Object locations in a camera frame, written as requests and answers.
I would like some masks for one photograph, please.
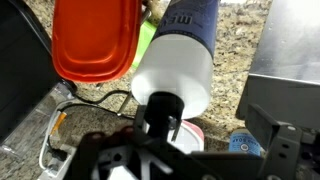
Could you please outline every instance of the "metal surface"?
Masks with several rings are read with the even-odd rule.
[[[320,1],[275,0],[250,75],[320,84]]]
[[[237,118],[256,104],[277,121],[320,129],[320,1],[274,0]]]
[[[142,13],[141,17],[141,25],[151,16],[151,10],[145,8],[144,12]]]
[[[126,99],[125,99],[124,102],[122,103],[119,111],[117,112],[117,115],[118,115],[118,116],[121,116],[121,115],[122,115],[124,109],[127,107],[127,105],[128,105],[128,103],[130,102],[131,98],[132,98],[132,92],[130,91],[129,94],[127,95]]]

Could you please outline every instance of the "power cord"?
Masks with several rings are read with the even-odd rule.
[[[51,131],[54,128],[55,124],[57,123],[56,121],[59,119],[59,116],[62,113],[65,113],[65,110],[67,110],[68,108],[71,108],[71,107],[92,107],[92,108],[97,108],[97,109],[103,110],[105,112],[111,113],[111,114],[116,115],[118,117],[123,117],[123,118],[125,118],[127,120],[134,120],[133,117],[129,117],[129,116],[122,115],[122,114],[119,115],[117,112],[111,111],[109,109],[105,109],[105,108],[103,108],[103,107],[98,105],[98,104],[102,103],[103,101],[105,101],[108,97],[110,97],[110,96],[112,96],[114,94],[129,95],[130,93],[128,91],[124,91],[124,90],[110,91],[106,95],[104,95],[101,99],[99,99],[97,101],[91,101],[91,100],[84,99],[84,98],[78,96],[75,93],[75,91],[71,91],[71,93],[78,100],[80,100],[80,101],[82,101],[82,102],[84,102],[86,104],[81,104],[81,103],[70,104],[70,103],[72,103],[71,101],[73,101],[73,100],[69,100],[69,101],[63,102],[63,103],[61,103],[61,104],[59,104],[57,106],[56,110],[53,112],[53,114],[52,114],[52,116],[50,118],[48,129],[47,129],[47,132],[46,132],[46,135],[45,135],[45,140],[44,140],[43,146],[41,148],[41,152],[40,152],[39,165],[40,165],[40,167],[42,169],[46,169],[46,166],[43,165],[43,162],[42,162],[43,155],[45,153],[44,151],[45,151],[46,148],[47,148],[48,152],[50,152],[52,154],[52,157],[57,158],[60,161],[65,161],[67,159],[67,157],[68,157],[68,153],[67,152],[65,152],[63,150],[60,150],[60,149],[53,148],[51,146],[51,143],[50,143],[50,134],[51,134]]]
[[[103,101],[105,101],[108,97],[114,95],[114,94],[124,94],[124,95],[128,95],[129,92],[125,91],[125,90],[114,90],[114,91],[110,91],[108,92],[106,95],[104,95],[101,99],[97,100],[97,101],[91,101],[91,100],[87,100],[82,98],[81,96],[77,95],[75,92],[72,92],[72,95],[74,97],[76,97],[77,99],[79,99],[80,101],[87,103],[87,104],[101,104]]]

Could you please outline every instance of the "black mount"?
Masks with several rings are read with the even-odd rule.
[[[144,113],[145,121],[150,125],[148,135],[167,140],[169,130],[179,131],[184,108],[182,99],[167,92],[151,94]]]
[[[139,106],[133,127],[106,137],[83,137],[65,179],[106,179],[110,170],[125,166],[138,179],[295,179],[297,165],[319,172],[319,135],[278,124],[257,105],[250,105],[246,126],[267,150],[266,158],[250,154],[185,155],[162,138],[143,132],[145,106]]]

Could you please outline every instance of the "orange container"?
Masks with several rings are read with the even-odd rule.
[[[141,0],[56,0],[53,63],[65,79],[97,83],[121,77],[134,59]]]

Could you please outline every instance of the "granite countertop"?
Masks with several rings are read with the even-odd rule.
[[[219,9],[216,50],[214,55],[214,76],[212,77],[211,104],[202,116],[190,121],[202,128],[205,134],[207,151],[225,151],[230,133],[244,127],[243,121],[234,117],[242,90],[248,75],[264,22],[268,15],[271,0],[247,0],[246,3],[224,3]],[[48,34],[51,36],[53,0],[25,0],[31,7]],[[148,0],[153,12],[149,19],[154,25],[159,23],[169,0]],[[99,90],[94,84],[77,83],[79,95],[96,100],[114,89],[129,90],[130,79],[134,73],[130,69],[122,78],[107,82]],[[103,106],[116,110],[125,97],[115,96],[103,103]],[[134,114],[137,104],[131,102],[127,114]],[[89,131],[104,131],[111,134],[124,124],[125,120],[90,108],[73,108],[68,112],[66,121],[61,125],[53,144],[77,145],[81,136]],[[41,174],[38,154],[43,136],[34,143],[23,156],[16,158],[0,153],[0,179],[36,179]]]

